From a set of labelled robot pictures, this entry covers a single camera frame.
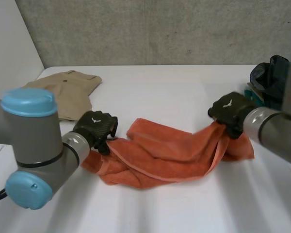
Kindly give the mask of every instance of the towel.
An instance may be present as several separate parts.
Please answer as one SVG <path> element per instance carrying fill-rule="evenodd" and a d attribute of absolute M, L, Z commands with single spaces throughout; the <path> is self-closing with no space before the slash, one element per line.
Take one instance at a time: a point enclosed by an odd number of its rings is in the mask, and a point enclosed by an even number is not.
<path fill-rule="evenodd" d="M 106 184 L 145 189 L 200 179 L 221 160 L 253 159 L 249 138 L 243 133 L 233 140 L 225 126 L 213 122 L 197 133 L 188 133 L 137 119 L 127 132 L 130 140 L 109 141 L 109 156 L 91 151 L 82 166 Z"/>

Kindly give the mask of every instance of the white wall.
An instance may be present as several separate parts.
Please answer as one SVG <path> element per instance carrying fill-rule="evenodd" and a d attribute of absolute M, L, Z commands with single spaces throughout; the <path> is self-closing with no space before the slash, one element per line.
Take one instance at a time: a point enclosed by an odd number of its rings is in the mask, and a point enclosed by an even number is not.
<path fill-rule="evenodd" d="M 44 70 L 14 0 L 0 0 L 0 97 Z"/>

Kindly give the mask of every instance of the black cloth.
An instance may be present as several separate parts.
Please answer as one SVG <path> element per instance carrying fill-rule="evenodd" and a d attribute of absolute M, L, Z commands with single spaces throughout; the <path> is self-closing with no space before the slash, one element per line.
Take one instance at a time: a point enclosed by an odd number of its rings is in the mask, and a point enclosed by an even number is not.
<path fill-rule="evenodd" d="M 262 93 L 266 107 L 281 110 L 288 70 L 288 59 L 275 55 L 269 63 L 258 64 L 251 72 L 250 82 Z"/>

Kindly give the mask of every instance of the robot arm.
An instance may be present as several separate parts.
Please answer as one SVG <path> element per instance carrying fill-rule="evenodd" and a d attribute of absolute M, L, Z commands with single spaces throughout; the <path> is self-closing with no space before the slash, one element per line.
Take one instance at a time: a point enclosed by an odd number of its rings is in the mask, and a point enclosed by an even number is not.
<path fill-rule="evenodd" d="M 282 112 L 255 108 L 253 103 L 233 92 L 215 102 L 208 114 L 226 124 L 231 138 L 245 132 L 252 140 L 291 163 L 291 65 Z"/>
<path fill-rule="evenodd" d="M 73 131 L 61 136 L 54 95 L 42 89 L 17 89 L 0 101 L 0 144 L 13 146 L 17 171 L 0 197 L 24 208 L 42 208 L 95 148 L 109 154 L 117 118 L 86 112 Z"/>

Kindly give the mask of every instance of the white table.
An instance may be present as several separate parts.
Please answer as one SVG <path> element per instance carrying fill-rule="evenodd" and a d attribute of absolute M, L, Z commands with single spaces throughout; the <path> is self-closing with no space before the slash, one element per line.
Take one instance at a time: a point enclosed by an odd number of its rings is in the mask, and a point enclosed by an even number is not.
<path fill-rule="evenodd" d="M 243 89 L 254 66 L 52 67 L 40 77 L 77 70 L 103 83 L 93 109 L 119 118 L 118 136 L 143 117 L 184 131 L 211 123 L 207 110 Z M 62 123 L 65 133 L 72 123 Z M 107 186 L 79 168 L 40 210 L 0 201 L 0 233 L 291 233 L 291 166 L 253 144 L 256 158 L 220 163 L 207 177 L 139 191 Z M 16 169 L 10 146 L 0 152 L 0 189 Z"/>

